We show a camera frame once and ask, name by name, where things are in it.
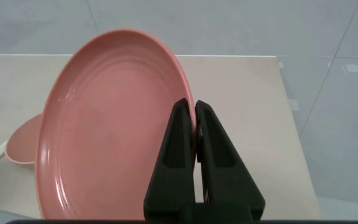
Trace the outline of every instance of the pink plate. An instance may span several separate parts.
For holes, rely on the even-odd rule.
[[[34,116],[17,128],[9,138],[5,148],[5,156],[10,161],[30,169],[34,168],[41,118],[41,114]]]
[[[44,108],[35,174],[44,218],[143,220],[143,201],[173,104],[190,87],[175,56],[121,29],[82,47]]]

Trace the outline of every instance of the beige table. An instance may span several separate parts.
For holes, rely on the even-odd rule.
[[[0,144],[42,111],[69,56],[0,56]],[[319,219],[275,58],[178,57],[196,100],[209,103],[266,200],[264,219]],[[197,201],[201,172],[195,170]],[[34,173],[0,159],[0,209],[40,217]]]

